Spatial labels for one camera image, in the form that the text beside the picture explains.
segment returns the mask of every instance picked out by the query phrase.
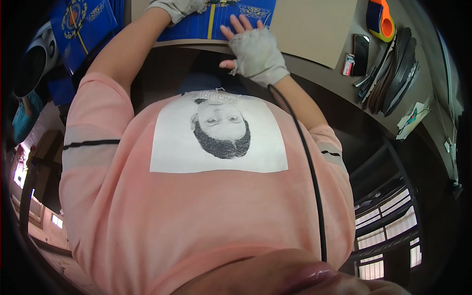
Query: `gray work glove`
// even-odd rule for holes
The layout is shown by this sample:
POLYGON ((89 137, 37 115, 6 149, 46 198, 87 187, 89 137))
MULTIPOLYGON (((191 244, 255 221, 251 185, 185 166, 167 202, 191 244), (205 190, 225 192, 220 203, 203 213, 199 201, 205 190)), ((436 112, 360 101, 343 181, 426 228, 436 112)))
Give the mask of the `gray work glove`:
POLYGON ((167 11, 172 20, 170 26, 176 25, 182 18, 194 13, 202 13, 205 9, 205 0, 151 0, 148 10, 152 7, 159 7, 167 11))
POLYGON ((236 34, 229 41, 229 47, 236 55, 236 67, 230 72, 233 76, 240 74, 267 87, 290 74, 282 53, 277 49, 277 41, 268 28, 236 34))

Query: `teal cloth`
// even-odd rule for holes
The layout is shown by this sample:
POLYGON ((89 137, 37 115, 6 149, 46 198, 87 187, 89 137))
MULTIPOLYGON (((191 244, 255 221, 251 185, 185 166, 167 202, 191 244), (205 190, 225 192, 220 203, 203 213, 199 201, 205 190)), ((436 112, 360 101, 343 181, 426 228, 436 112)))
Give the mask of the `teal cloth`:
POLYGON ((36 123, 39 114, 44 108, 41 98, 36 93, 36 91, 31 91, 30 94, 28 94, 28 98, 31 102, 33 116, 29 117, 25 113, 25 106, 23 105, 23 102, 21 102, 20 106, 17 109, 17 113, 13 118, 12 125, 16 144, 22 143, 26 139, 28 134, 31 132, 31 129, 33 129, 33 126, 36 123))

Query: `lips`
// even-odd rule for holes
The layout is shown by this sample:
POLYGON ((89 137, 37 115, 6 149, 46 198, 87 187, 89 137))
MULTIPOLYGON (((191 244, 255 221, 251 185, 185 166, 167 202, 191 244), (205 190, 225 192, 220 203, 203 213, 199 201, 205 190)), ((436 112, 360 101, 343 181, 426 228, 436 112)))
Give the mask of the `lips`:
POLYGON ((336 275, 336 272, 324 262, 315 262, 289 275, 277 295, 289 295, 307 287, 318 285, 336 275))

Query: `hand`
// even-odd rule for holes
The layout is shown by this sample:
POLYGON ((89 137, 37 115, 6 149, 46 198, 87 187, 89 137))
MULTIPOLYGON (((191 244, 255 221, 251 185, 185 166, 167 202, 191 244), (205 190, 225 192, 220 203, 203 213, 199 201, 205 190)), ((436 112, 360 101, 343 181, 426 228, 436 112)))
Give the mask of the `hand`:
POLYGON ((231 69, 233 76, 240 74, 250 78, 263 87, 275 84, 290 74, 285 66, 282 53, 277 49, 277 41, 261 20, 257 21, 257 29, 253 29, 246 16, 230 17, 236 35, 228 27, 220 27, 223 35, 229 40, 229 47, 236 55, 235 60, 225 60, 220 68, 231 69))
POLYGON ((205 0, 151 0, 148 8, 158 7, 167 11, 170 15, 170 26, 176 25, 182 18, 203 11, 205 0))

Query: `paper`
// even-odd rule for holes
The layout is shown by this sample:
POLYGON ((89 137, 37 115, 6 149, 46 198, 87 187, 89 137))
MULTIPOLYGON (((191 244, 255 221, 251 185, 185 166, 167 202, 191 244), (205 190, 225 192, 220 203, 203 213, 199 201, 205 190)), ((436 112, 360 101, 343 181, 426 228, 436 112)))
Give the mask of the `paper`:
POLYGON ((188 93, 159 113, 150 172, 288 169, 278 124, 265 102, 216 91, 188 93))
POLYGON ((277 0, 270 31, 281 52, 336 68, 356 4, 357 0, 277 0))
POLYGON ((400 122, 397 124, 399 131, 396 139, 406 139, 421 120, 430 112, 429 100, 430 99, 426 100, 424 104, 417 102, 412 112, 400 119, 400 122))

